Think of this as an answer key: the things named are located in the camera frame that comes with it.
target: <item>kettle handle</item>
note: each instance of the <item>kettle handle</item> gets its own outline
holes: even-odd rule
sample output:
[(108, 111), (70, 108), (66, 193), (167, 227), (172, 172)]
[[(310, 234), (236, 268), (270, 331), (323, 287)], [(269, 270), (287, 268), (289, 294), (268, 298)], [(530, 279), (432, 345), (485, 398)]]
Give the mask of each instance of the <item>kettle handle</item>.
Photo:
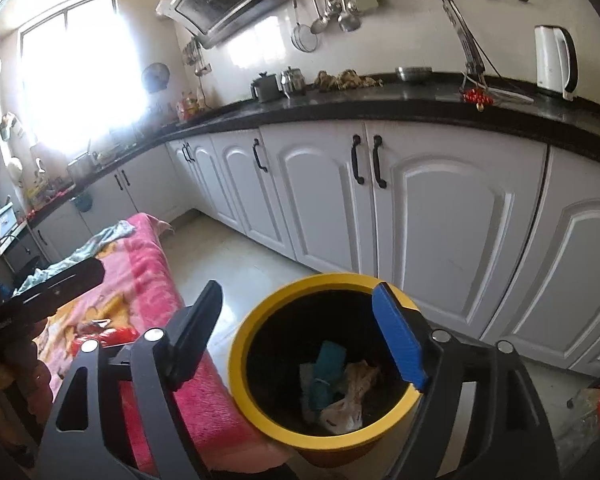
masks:
[(562, 75), (563, 90), (562, 95), (565, 99), (573, 99), (573, 92), (578, 84), (578, 61), (576, 58), (576, 47), (573, 43), (573, 38), (569, 31), (563, 27), (556, 28), (556, 37), (558, 39), (558, 56), (560, 57), (560, 66), (563, 65), (564, 57), (566, 56), (567, 81), (564, 82), (564, 74)]

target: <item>trash can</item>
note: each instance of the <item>trash can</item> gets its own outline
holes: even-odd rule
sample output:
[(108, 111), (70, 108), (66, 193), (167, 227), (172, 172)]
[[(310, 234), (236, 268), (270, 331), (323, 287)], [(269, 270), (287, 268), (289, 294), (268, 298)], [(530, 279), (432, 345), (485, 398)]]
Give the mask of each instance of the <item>trash can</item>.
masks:
[[(404, 382), (371, 307), (380, 280), (361, 274), (318, 274), (284, 286), (261, 302), (238, 329), (229, 356), (231, 393), (242, 414), (309, 462), (352, 462), (414, 407), (420, 393)], [(406, 308), (413, 302), (392, 286)], [(363, 427), (332, 435), (301, 414), (299, 365), (315, 362), (323, 341), (347, 349), (347, 362), (366, 360), (379, 379), (363, 401)]]

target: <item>white electric kettle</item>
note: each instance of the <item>white electric kettle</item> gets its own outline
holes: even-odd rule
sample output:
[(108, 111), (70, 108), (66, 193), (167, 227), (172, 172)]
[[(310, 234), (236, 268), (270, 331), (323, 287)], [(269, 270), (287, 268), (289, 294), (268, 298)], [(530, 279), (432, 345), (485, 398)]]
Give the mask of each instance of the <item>white electric kettle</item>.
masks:
[(555, 25), (536, 25), (538, 86), (573, 101), (578, 83), (578, 60), (569, 31)]

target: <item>light green cloth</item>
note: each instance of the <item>light green cloth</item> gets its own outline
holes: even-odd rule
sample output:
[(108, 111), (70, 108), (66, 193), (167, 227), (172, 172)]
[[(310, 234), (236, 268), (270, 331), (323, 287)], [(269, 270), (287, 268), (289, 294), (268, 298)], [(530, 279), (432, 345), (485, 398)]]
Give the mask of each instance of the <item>light green cloth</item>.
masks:
[(35, 272), (24, 281), (22, 286), (13, 293), (13, 295), (17, 296), (18, 294), (22, 294), (32, 286), (45, 282), (63, 270), (68, 269), (75, 264), (79, 264), (87, 258), (95, 256), (103, 250), (107, 244), (119, 240), (120, 238), (131, 236), (135, 231), (136, 228), (126, 220), (121, 220), (111, 227), (104, 228), (98, 234), (93, 235), (82, 247), (76, 249), (71, 256), (66, 257), (61, 262), (53, 264), (44, 270), (36, 269)]

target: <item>yellow trash can rim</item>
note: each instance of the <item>yellow trash can rim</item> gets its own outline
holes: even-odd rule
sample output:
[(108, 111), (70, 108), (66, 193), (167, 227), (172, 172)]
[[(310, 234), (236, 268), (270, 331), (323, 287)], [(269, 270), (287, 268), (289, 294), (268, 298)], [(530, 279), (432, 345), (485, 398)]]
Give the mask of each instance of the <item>yellow trash can rim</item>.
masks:
[[(229, 388), (235, 402), (247, 420), (262, 433), (299, 449), (335, 451), (361, 446), (377, 440), (398, 423), (420, 399), (420, 393), (409, 384), (398, 403), (373, 424), (352, 433), (334, 436), (313, 436), (283, 428), (271, 420), (256, 404), (249, 392), (246, 378), (248, 350), (253, 337), (275, 311), (297, 298), (324, 290), (355, 290), (371, 294), (381, 280), (362, 274), (317, 274), (280, 288), (262, 301), (240, 325), (229, 354)], [(417, 307), (401, 290), (391, 285), (400, 304), (417, 310)]]

